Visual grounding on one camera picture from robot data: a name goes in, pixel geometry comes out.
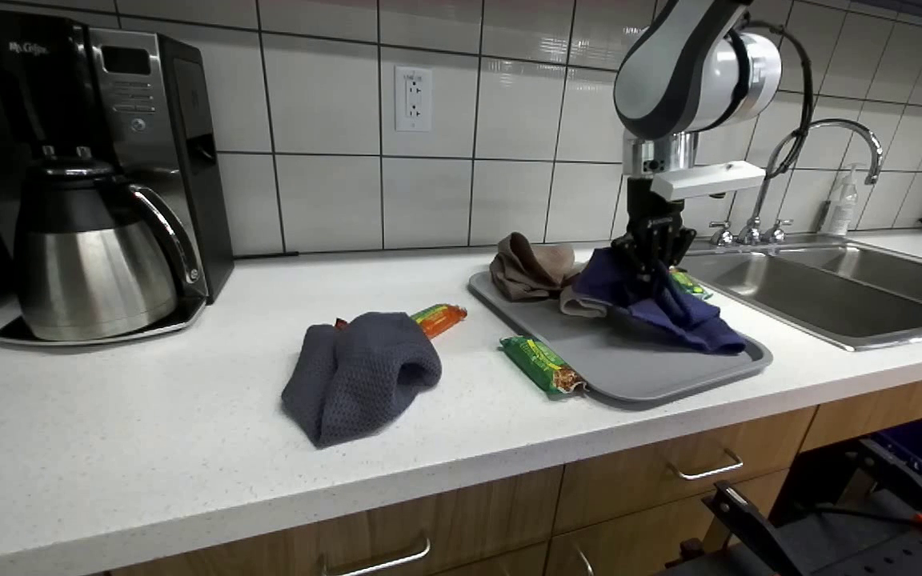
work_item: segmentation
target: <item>faucet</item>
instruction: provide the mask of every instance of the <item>faucet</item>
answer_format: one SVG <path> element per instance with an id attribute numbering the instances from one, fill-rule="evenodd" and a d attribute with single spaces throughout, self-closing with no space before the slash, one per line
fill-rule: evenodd
<path id="1" fill-rule="evenodd" d="M 815 124 L 842 124 L 842 130 L 855 132 L 859 138 L 864 138 L 864 146 L 872 148 L 872 166 L 867 166 L 867 179 L 864 179 L 864 182 L 875 186 L 875 182 L 880 179 L 884 148 L 880 148 L 876 134 L 875 134 L 867 124 L 851 123 L 851 120 L 815 120 L 815 123 L 809 123 L 809 130 L 815 130 Z M 770 162 L 770 166 L 765 166 L 759 196 L 755 196 L 753 218 L 746 222 L 743 244 L 780 244 L 780 242 L 783 242 L 780 222 L 777 222 L 770 234 L 759 230 L 759 213 L 761 213 L 761 205 L 765 205 L 765 199 L 770 199 L 772 179 L 777 179 L 777 177 L 788 170 L 788 166 L 780 166 L 780 170 L 774 172 L 774 165 L 777 165 L 780 152 L 783 152 L 792 140 L 796 140 L 796 138 L 799 138 L 799 132 L 792 132 L 792 134 L 774 148 L 774 154 L 772 154 L 772 162 Z"/>

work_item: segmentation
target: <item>coffee maker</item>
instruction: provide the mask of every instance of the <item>coffee maker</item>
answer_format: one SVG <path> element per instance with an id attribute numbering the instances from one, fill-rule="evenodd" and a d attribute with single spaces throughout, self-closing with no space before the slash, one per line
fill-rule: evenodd
<path id="1" fill-rule="evenodd" d="M 121 170 L 101 69 L 87 26 L 0 11 L 0 103 L 30 152 L 12 237 L 15 299 L 44 343 L 125 341 L 197 312 L 226 276 L 218 268 L 212 284 L 206 280 L 201 244 L 186 226 L 192 202 L 177 202 L 186 213 L 178 218 L 174 199 L 162 202 Z M 189 134 L 178 146 L 186 172 L 154 166 L 169 177 L 174 196 L 178 182 L 209 179 L 215 152 L 209 99 L 174 107 L 169 116 Z"/>

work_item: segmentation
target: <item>cabinet drawer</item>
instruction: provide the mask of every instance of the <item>cabinet drawer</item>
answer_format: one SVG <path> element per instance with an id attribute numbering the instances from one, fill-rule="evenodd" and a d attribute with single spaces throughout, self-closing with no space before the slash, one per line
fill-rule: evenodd
<path id="1" fill-rule="evenodd" d="M 540 576 L 547 568 L 547 543 L 519 553 L 467 565 L 441 576 Z"/>
<path id="2" fill-rule="evenodd" d="M 735 485 L 755 509 L 770 511 L 788 472 Z M 551 541 L 547 576 L 649 576 L 680 562 L 680 543 L 703 538 L 712 511 L 699 497 L 636 516 L 586 524 Z"/>
<path id="3" fill-rule="evenodd" d="M 417 562 L 394 569 L 394 576 L 444 572 L 484 557 L 543 543 L 557 490 L 562 472 L 543 472 L 141 565 L 118 569 L 118 576 L 320 576 L 322 568 L 335 572 L 401 557 Z"/>
<path id="4" fill-rule="evenodd" d="M 703 492 L 717 476 L 743 482 L 780 472 L 796 455 L 809 415 L 814 411 L 796 411 L 571 465 L 564 472 L 557 530 L 575 530 L 685 500 Z"/>
<path id="5" fill-rule="evenodd" d="M 815 411 L 805 451 L 922 419 L 922 382 Z"/>

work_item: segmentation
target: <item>stainless steel carafe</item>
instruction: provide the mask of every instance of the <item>stainless steel carafe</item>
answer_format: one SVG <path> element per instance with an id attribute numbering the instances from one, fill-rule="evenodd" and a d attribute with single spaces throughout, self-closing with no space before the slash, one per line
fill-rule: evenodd
<path id="1" fill-rule="evenodd" d="M 30 172 L 12 261 L 40 341 L 108 341 L 206 300 L 178 222 L 106 165 Z"/>

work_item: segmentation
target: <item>electrical outlet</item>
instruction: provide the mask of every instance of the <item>electrical outlet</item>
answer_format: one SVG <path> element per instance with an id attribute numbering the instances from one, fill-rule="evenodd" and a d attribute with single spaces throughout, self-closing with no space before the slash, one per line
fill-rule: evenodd
<path id="1" fill-rule="evenodd" d="M 432 132 L 432 74 L 396 69 L 396 132 Z"/>

